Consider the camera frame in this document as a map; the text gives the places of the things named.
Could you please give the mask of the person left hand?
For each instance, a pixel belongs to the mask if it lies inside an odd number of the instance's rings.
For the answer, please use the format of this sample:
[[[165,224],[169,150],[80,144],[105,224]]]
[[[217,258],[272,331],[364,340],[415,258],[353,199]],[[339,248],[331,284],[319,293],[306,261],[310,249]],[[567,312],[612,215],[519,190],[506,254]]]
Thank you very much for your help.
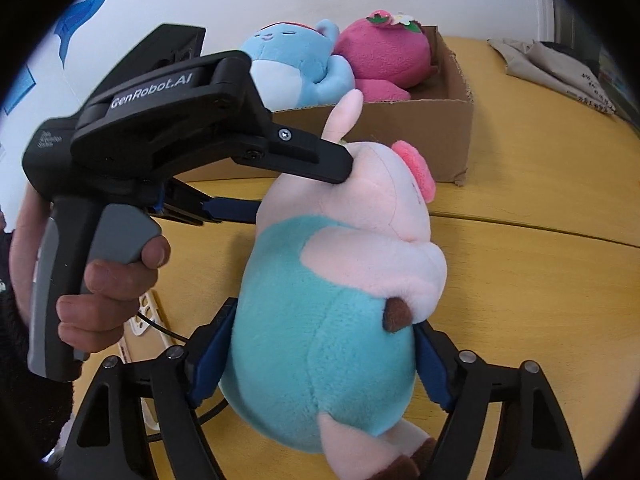
[[[31,186],[26,188],[17,216],[9,256],[11,284],[18,312],[30,322],[30,296],[38,249],[50,214],[50,205]],[[141,259],[122,264],[94,260],[86,266],[85,295],[63,296],[56,304],[58,336],[75,349],[96,353],[119,341],[124,324],[139,309],[139,297],[157,281],[168,263],[170,245],[165,237],[149,240]]]

